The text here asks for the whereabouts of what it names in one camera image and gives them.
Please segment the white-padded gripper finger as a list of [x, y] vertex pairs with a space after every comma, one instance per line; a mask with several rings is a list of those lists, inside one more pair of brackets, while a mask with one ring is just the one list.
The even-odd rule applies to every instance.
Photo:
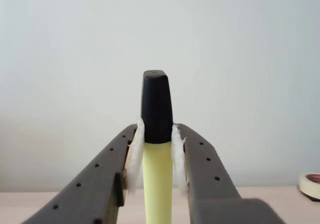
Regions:
[[27, 224], [115, 224], [140, 173], [145, 126], [123, 129], [65, 188], [25, 221]]
[[215, 148], [184, 124], [178, 124], [185, 138], [188, 207], [192, 224], [236, 224], [236, 204], [241, 196]]

